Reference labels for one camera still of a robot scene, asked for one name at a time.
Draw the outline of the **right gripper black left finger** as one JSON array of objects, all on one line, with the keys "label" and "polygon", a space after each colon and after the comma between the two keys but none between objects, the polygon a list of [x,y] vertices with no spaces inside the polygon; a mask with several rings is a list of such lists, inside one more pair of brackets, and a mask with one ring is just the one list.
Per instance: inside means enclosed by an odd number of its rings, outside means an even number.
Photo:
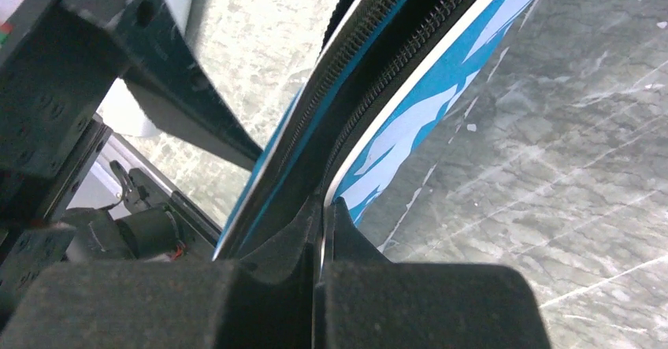
[{"label": "right gripper black left finger", "polygon": [[42,271],[4,348],[312,348],[322,208],[259,247],[208,261],[66,259]]}]

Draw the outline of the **white shuttlecock tube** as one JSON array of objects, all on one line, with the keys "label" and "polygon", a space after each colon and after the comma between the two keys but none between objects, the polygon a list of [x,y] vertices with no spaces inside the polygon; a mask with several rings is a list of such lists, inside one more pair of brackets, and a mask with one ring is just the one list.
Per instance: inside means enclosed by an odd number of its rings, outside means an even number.
[{"label": "white shuttlecock tube", "polygon": [[199,129],[197,109],[184,101],[187,73],[199,70],[184,40],[192,0],[129,0],[120,25],[128,70],[104,98],[104,123],[124,136],[157,136],[162,128],[183,134]]}]

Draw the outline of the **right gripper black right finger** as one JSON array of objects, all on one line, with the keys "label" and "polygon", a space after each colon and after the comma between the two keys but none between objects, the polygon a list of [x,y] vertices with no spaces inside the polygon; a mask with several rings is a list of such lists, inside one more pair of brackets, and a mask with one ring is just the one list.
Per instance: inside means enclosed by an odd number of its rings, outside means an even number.
[{"label": "right gripper black right finger", "polygon": [[337,199],[324,212],[314,289],[316,348],[548,348],[536,297],[515,269],[388,260]]}]

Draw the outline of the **blue racket bag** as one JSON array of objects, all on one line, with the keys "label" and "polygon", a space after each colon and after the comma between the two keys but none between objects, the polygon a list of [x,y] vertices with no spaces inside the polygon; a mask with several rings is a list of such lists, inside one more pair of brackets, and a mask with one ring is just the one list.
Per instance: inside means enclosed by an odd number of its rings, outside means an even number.
[{"label": "blue racket bag", "polygon": [[533,0],[350,0],[229,214],[213,258],[250,253],[314,195],[353,222]]}]

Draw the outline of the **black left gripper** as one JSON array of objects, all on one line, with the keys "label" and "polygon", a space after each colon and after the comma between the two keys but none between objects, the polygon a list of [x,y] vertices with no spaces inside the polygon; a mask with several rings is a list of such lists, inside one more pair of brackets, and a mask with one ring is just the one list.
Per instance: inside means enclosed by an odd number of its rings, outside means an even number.
[{"label": "black left gripper", "polygon": [[[4,305],[17,303],[71,240],[72,228],[59,217],[110,134],[95,111],[130,65],[119,40],[129,27],[119,24],[128,1],[1,0]],[[201,127],[180,123],[181,135],[161,130],[252,169],[261,147],[196,64],[199,70],[187,73],[184,101],[198,110]]]}]

